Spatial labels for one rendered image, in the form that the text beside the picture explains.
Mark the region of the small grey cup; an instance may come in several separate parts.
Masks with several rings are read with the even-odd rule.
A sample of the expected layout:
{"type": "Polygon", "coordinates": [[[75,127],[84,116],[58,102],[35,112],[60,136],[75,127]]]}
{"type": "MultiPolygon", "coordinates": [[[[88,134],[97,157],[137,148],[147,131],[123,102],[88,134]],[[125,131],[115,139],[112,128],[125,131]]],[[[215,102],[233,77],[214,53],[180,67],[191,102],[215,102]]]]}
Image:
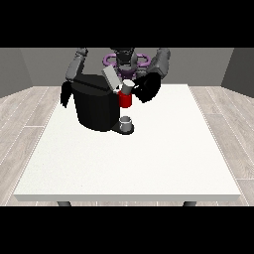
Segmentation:
{"type": "Polygon", "coordinates": [[[128,132],[132,128],[132,120],[129,116],[122,116],[119,119],[120,122],[120,130],[123,132],[128,132]]]}

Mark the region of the pale grey machine lid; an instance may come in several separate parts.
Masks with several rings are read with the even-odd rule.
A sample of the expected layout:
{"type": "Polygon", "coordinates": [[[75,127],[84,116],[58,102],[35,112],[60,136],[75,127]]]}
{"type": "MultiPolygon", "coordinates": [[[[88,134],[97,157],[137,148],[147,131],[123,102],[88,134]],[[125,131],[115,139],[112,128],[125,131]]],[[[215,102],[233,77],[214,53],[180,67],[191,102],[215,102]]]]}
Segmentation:
{"type": "Polygon", "coordinates": [[[120,84],[120,80],[112,65],[105,67],[102,70],[102,74],[106,78],[108,85],[110,86],[112,90],[114,90],[120,84]]]}

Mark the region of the black coffee machine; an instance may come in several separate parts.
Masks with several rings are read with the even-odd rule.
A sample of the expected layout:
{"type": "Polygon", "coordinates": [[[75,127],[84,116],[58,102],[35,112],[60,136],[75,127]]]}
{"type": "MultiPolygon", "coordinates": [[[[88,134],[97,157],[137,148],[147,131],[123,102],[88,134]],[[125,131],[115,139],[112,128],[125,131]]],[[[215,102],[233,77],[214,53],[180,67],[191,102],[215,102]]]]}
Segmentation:
{"type": "Polygon", "coordinates": [[[134,132],[134,125],[124,132],[120,126],[119,96],[109,87],[105,77],[78,74],[71,84],[78,121],[93,131],[115,131],[122,135],[134,132]]]}

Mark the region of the small grey coffee pod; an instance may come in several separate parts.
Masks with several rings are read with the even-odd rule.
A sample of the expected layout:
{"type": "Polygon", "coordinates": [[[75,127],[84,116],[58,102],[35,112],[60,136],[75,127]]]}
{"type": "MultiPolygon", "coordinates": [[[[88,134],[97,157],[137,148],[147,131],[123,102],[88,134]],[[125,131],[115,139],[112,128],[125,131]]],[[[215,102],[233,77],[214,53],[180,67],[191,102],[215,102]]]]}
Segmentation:
{"type": "Polygon", "coordinates": [[[121,92],[125,95],[129,95],[135,83],[131,79],[124,79],[121,92]]]}

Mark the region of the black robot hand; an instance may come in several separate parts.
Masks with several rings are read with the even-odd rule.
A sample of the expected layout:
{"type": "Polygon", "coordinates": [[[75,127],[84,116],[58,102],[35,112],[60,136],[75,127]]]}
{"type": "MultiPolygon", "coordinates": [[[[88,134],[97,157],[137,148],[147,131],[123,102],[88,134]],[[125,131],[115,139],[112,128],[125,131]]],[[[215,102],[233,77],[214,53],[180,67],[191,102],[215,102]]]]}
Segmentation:
{"type": "Polygon", "coordinates": [[[161,88],[161,77],[156,72],[150,72],[134,80],[131,93],[142,103],[152,100],[161,88]]]}
{"type": "Polygon", "coordinates": [[[61,91],[61,105],[63,107],[67,107],[68,101],[72,95],[72,82],[71,81],[65,81],[62,85],[62,91],[61,91]]]}

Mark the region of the red pod holder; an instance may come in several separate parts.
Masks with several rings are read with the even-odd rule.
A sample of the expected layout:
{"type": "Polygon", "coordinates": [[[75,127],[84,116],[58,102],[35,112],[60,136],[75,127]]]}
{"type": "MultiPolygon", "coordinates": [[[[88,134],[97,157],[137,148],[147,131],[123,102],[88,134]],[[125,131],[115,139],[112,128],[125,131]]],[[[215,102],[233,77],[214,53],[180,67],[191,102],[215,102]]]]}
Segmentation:
{"type": "Polygon", "coordinates": [[[132,105],[132,94],[124,94],[121,91],[118,92],[119,106],[122,108],[128,108],[132,105]]]}

